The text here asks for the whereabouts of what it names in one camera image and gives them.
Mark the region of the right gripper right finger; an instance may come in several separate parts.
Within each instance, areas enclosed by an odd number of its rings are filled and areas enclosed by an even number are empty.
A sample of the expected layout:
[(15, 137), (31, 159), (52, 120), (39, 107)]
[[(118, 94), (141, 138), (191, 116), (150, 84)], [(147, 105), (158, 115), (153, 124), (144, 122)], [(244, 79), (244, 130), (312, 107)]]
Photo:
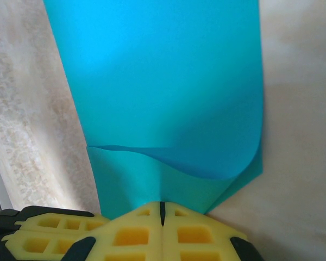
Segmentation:
[(231, 238), (248, 237), (211, 217), (166, 202), (162, 227), (163, 260), (239, 260)]

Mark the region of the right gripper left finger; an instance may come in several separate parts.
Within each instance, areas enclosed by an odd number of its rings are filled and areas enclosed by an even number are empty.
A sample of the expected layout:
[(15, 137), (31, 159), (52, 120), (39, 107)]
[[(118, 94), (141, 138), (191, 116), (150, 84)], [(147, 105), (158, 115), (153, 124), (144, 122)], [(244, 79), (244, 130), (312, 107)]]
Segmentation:
[(162, 260), (162, 202), (152, 202), (91, 230), (65, 260)]

